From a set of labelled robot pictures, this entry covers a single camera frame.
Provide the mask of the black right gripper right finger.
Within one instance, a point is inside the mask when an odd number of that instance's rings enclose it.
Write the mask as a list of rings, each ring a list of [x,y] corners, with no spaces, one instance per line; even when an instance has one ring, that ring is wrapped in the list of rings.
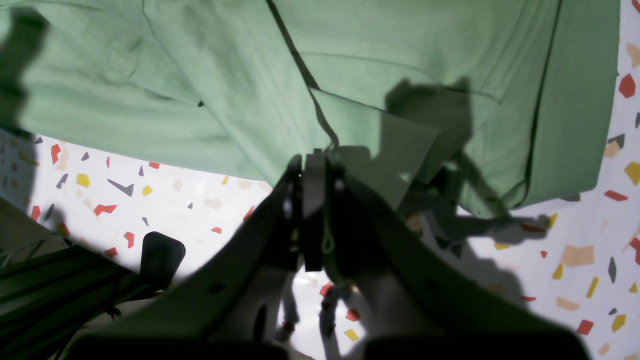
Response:
[[[365,301],[362,360],[589,358],[574,333],[446,264],[333,151],[325,156],[325,271]]]

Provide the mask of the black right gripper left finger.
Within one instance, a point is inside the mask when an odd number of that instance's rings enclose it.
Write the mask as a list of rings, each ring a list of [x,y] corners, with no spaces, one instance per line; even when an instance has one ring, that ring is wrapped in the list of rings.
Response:
[[[323,269],[325,152],[295,155],[272,193],[201,269],[108,328],[69,360],[287,360],[274,344],[282,294]]]

